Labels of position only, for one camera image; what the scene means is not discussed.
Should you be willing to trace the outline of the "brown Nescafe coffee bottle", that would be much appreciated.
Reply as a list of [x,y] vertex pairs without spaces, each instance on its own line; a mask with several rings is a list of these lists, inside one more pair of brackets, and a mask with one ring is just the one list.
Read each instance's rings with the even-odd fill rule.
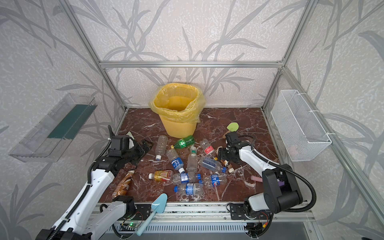
[[232,166],[232,164],[227,161],[227,160],[221,160],[221,163],[225,166],[226,170],[231,174],[233,173],[235,170]]

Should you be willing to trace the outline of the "soda water bottle blue label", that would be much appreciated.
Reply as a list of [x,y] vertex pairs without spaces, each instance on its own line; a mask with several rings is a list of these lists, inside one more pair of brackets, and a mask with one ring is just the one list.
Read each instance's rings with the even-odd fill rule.
[[227,168],[224,167],[220,162],[209,157],[202,157],[199,164],[202,168],[206,168],[215,173],[225,173],[227,170]]

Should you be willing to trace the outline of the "clear bottle white cap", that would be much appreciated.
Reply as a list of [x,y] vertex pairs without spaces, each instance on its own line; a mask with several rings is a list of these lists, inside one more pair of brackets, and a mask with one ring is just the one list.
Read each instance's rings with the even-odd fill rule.
[[155,154],[156,154],[156,161],[160,161],[162,157],[165,155],[167,150],[167,144],[168,144],[168,137],[161,135],[158,138]]

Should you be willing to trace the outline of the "clear bottle red label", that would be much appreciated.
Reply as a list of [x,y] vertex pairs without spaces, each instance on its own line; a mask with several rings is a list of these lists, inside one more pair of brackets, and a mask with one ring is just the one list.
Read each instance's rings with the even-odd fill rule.
[[200,147],[202,148],[205,156],[215,159],[217,157],[217,152],[207,139],[202,139],[200,141]]

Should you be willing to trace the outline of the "crushed bottle blue label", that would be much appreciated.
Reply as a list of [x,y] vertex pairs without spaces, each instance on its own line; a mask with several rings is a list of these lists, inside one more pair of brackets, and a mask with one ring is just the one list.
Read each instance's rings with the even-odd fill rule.
[[203,178],[203,184],[207,188],[215,188],[227,183],[226,174],[212,174]]

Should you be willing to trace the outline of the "yellow tea bottle red label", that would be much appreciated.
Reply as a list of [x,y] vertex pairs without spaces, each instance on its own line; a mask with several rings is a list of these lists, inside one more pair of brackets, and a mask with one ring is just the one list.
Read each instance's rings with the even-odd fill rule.
[[173,176],[172,170],[158,170],[154,173],[150,173],[148,175],[150,180],[154,180],[155,182],[170,182]]

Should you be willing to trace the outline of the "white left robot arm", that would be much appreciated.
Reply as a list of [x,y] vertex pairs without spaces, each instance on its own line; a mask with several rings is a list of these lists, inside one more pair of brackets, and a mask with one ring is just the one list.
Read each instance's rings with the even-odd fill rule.
[[138,143],[130,136],[111,137],[109,147],[90,166],[87,182],[73,203],[53,226],[41,230],[38,240],[98,240],[117,220],[137,212],[133,197],[117,196],[92,222],[89,218],[101,196],[128,163],[138,164],[153,143]]

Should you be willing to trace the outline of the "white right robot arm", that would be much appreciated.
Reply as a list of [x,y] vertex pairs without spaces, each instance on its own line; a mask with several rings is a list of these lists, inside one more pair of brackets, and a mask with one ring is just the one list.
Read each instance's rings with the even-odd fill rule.
[[[303,176],[293,171],[291,166],[280,165],[271,161],[251,146],[226,149],[219,147],[218,159],[239,160],[252,167],[262,178],[263,192],[244,201],[244,215],[256,218],[262,212],[278,214],[280,212],[301,213],[310,210],[317,202],[317,193],[312,184]],[[304,207],[303,195],[297,180],[303,182],[311,192],[311,200]]]

